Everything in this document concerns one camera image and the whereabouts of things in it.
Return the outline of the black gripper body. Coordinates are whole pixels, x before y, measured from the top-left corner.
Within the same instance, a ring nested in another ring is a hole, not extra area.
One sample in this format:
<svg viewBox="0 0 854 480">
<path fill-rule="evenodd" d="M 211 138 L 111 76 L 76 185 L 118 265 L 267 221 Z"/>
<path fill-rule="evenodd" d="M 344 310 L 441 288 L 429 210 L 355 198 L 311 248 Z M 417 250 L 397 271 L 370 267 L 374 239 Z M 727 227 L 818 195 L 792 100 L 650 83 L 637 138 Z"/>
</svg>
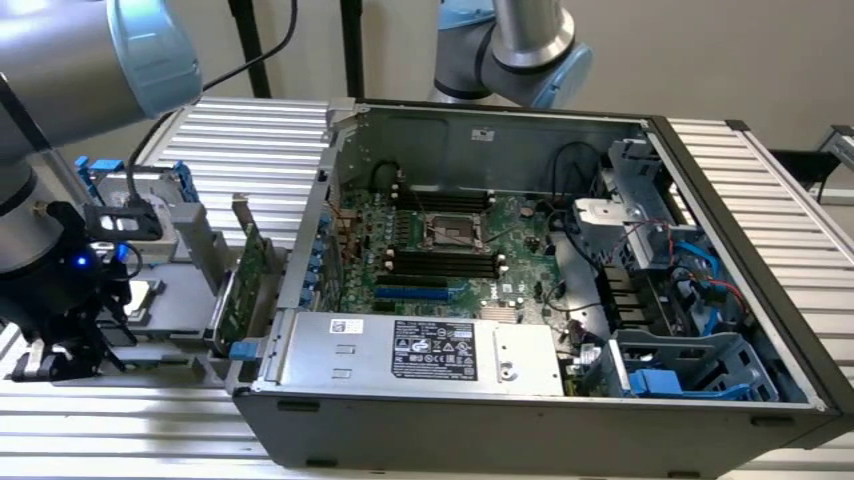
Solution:
<svg viewBox="0 0 854 480">
<path fill-rule="evenodd" d="M 2 318 L 18 325 L 28 342 L 66 349 L 104 349 L 99 318 L 122 329 L 131 300 L 127 265 L 104 261 L 76 209 L 67 202 L 47 205 L 44 220 L 62 226 L 59 241 L 24 267 L 2 275 Z"/>
</svg>

